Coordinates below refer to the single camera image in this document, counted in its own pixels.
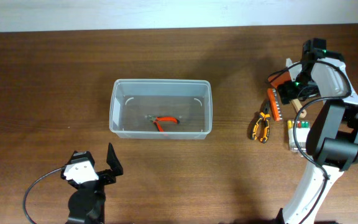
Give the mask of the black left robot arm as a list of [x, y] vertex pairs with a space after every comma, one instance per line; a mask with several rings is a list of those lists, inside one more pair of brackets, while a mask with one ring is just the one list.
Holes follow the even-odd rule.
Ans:
[[113, 145], [108, 144], [106, 163], [109, 169], [96, 172], [89, 151], [75, 151], [61, 171], [61, 178], [76, 189], [68, 201], [67, 223], [104, 223], [104, 187], [116, 183], [123, 168]]

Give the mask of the red black cutting pliers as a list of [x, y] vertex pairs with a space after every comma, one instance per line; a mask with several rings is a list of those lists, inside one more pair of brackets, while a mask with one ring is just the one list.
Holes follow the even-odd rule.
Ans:
[[146, 118], [156, 126], [159, 132], [163, 132], [163, 128], [161, 127], [160, 122], [171, 122], [174, 124], [180, 123], [179, 119], [176, 119], [175, 117], [172, 116], [154, 116], [152, 114], [148, 114]]

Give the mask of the orange scraper wooden handle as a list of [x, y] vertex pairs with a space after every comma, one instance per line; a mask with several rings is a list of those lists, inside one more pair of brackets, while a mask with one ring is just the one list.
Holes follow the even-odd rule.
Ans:
[[271, 84], [272, 88], [276, 89], [277, 91], [279, 105], [282, 97], [279, 96], [278, 87], [285, 83], [292, 84], [292, 80], [289, 72], [284, 72], [282, 75], [278, 76], [280, 73], [281, 71], [278, 71], [277, 73], [272, 74], [267, 79], [268, 83]]

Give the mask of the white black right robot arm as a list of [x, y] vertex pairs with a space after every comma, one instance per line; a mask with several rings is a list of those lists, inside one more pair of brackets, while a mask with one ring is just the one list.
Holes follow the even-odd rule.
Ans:
[[344, 57], [329, 51], [326, 40], [303, 44], [299, 62], [287, 60], [290, 79], [276, 86], [283, 104], [306, 98], [300, 108], [323, 102], [311, 126], [305, 146], [295, 141], [308, 163], [289, 203], [281, 208], [275, 223], [314, 223], [316, 214], [335, 182], [358, 163], [358, 94], [346, 74]]

